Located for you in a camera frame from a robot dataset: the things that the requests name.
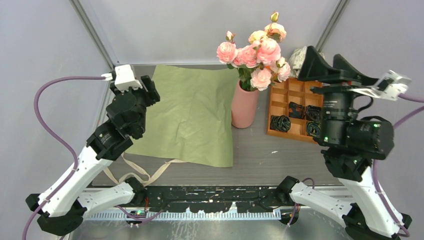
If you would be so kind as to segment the peach flower stem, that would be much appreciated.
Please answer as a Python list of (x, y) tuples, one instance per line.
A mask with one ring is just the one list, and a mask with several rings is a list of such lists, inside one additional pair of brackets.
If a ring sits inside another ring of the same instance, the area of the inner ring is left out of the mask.
[(255, 41), (259, 41), (266, 38), (271, 38), (278, 43), (283, 42), (286, 39), (287, 32), (285, 27), (278, 23), (279, 12), (274, 12), (270, 16), (270, 21), (268, 25), (264, 27), (264, 30), (254, 31), (248, 38), (248, 42), (252, 44)]

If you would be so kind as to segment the pink flower stem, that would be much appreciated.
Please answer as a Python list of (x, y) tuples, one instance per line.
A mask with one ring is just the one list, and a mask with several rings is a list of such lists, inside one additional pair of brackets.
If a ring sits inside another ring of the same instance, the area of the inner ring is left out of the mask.
[(234, 37), (235, 35), (228, 30), (225, 34), (225, 41), (216, 49), (219, 62), (227, 65), (229, 69), (238, 69), (242, 65), (240, 59), (242, 48), (237, 47)]
[(291, 72), (279, 43), (272, 38), (254, 40), (239, 49), (232, 64), (237, 69), (241, 89), (247, 92), (264, 91), (275, 83), (282, 83)]

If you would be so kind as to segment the peach paper bouquet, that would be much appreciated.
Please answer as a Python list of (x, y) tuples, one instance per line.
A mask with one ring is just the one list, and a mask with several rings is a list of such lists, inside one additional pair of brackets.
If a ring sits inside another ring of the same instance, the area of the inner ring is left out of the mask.
[(127, 153), (232, 167), (237, 72), (158, 65), (152, 80), (160, 101), (147, 109), (146, 131)]

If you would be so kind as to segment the beige ribbon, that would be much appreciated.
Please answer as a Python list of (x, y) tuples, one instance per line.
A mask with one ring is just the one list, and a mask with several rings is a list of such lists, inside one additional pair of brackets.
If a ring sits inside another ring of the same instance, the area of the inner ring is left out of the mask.
[(182, 161), (180, 159), (172, 159), (167, 162), (165, 162), (163, 165), (161, 165), (156, 172), (154, 172), (152, 175), (150, 175), (144, 168), (137, 165), (136, 163), (127, 160), (124, 157), (124, 154), (122, 153), (121, 158), (124, 160), (124, 162), (133, 168), (134, 172), (128, 172), (124, 174), (121, 178), (116, 179), (111, 170), (106, 167), (103, 172), (105, 175), (116, 185), (123, 183), (125, 180), (129, 180), (130, 178), (135, 178), (139, 183), (141, 183), (144, 187), (151, 185), (154, 183), (166, 170), (171, 164), (179, 164), (179, 163), (186, 163), (186, 161)]

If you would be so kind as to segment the pink cylindrical vase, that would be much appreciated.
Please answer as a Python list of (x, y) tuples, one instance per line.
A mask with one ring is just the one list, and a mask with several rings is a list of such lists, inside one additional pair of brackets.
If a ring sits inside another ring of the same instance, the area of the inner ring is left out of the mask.
[(239, 129), (250, 127), (255, 119), (260, 92), (246, 91), (239, 80), (231, 104), (231, 124)]

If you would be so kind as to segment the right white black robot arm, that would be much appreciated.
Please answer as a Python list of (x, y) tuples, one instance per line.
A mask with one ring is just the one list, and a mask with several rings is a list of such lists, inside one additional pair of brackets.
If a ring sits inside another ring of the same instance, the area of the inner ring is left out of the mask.
[(287, 176), (276, 188), (283, 205), (303, 205), (337, 222), (354, 240), (398, 240), (407, 236), (412, 219), (390, 202), (376, 178), (376, 161), (385, 160), (394, 148), (394, 126), (380, 116), (359, 118), (358, 97), (396, 101), (406, 93), (411, 79), (392, 70), (380, 78), (364, 75), (340, 54), (332, 64), (315, 47), (306, 49), (298, 75), (302, 82), (317, 81), (314, 94), (322, 95), (320, 133), (325, 165), (347, 192), (332, 196)]

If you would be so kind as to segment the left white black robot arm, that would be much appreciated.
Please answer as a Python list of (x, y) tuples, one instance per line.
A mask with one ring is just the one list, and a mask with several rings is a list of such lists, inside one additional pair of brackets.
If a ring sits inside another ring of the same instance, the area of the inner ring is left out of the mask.
[(141, 206), (146, 200), (145, 185), (127, 177), (118, 185), (83, 196), (92, 180), (140, 139), (146, 130), (146, 112), (160, 101), (154, 81), (143, 75), (125, 86), (115, 74), (102, 77), (110, 82), (114, 99), (106, 107), (107, 120), (87, 139), (80, 154), (71, 151), (73, 164), (46, 191), (26, 198), (31, 220), (46, 233), (64, 237), (88, 217), (108, 208)]

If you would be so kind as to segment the crumpled white patterned cloth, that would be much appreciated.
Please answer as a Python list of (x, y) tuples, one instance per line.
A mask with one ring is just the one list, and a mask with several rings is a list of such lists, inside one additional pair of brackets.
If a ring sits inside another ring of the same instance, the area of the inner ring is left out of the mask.
[(298, 78), (302, 65), (304, 63), (307, 46), (296, 48), (292, 55), (286, 61), (290, 67), (289, 77)]

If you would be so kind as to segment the orange compartment tray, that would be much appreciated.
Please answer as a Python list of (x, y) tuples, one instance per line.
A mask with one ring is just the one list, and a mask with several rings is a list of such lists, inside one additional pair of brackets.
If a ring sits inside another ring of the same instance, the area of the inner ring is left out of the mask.
[[(311, 88), (322, 87), (318, 81), (299, 81), (295, 78), (289, 78), (285, 82), (277, 82), (270, 90), (269, 110), (266, 133), (270, 136), (281, 137), (290, 140), (307, 142), (315, 144), (313, 137), (308, 134), (308, 117), (304, 114), (301, 118), (291, 117), (289, 114), (294, 110), (289, 104), (295, 103), (303, 107), (323, 105), (323, 96), (312, 93)], [(290, 127), (287, 131), (279, 131), (271, 127), (273, 116), (286, 116), (289, 119)]]

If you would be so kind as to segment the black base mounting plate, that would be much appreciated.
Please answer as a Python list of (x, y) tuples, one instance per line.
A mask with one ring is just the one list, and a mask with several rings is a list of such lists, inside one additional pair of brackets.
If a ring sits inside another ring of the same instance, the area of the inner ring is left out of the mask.
[(238, 213), (270, 213), (278, 207), (293, 207), (294, 202), (278, 193), (276, 186), (148, 186), (121, 207), (140, 207), (169, 213), (229, 212), (235, 205)]

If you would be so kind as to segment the aluminium front rail frame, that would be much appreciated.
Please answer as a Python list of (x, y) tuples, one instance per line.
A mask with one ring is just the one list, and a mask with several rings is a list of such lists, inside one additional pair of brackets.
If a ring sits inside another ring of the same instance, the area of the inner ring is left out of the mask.
[(293, 206), (282, 220), (297, 219), (298, 205), (308, 206), (339, 221), (341, 225), (363, 225), (364, 216), (356, 203), (337, 200), (302, 182), (281, 183), (277, 188), (257, 186), (153, 186), (124, 182), (95, 193), (81, 193), (61, 218), (79, 225), (84, 219), (111, 207), (145, 207), (162, 212), (206, 214), (227, 213), (235, 204), (239, 214), (271, 213), (281, 206)]

